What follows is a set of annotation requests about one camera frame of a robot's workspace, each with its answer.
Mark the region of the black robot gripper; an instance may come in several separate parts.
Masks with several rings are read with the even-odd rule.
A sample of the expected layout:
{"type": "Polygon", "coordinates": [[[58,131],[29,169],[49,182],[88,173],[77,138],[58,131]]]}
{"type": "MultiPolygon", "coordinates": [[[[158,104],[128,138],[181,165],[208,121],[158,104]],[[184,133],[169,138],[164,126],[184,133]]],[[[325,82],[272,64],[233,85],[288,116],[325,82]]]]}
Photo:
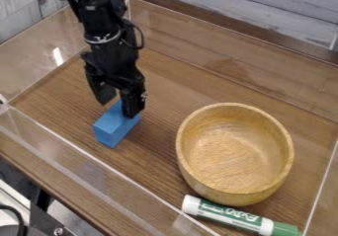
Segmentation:
{"type": "Polygon", "coordinates": [[[138,50],[133,29],[84,33],[89,50],[80,57],[88,86],[96,101],[105,105],[120,90],[121,110],[133,118],[145,107],[145,78],[137,68],[138,50]]]}

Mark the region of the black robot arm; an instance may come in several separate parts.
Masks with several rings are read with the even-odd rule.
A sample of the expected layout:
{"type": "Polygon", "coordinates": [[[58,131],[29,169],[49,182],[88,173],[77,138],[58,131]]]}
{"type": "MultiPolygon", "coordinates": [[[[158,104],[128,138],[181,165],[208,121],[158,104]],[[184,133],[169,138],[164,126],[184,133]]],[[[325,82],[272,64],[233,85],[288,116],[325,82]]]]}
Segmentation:
{"type": "Polygon", "coordinates": [[[124,18],[125,0],[66,1],[89,45],[80,57],[93,96],[105,105],[120,93],[122,115],[132,118],[145,107],[145,77],[137,68],[145,43],[140,28],[124,18]]]}

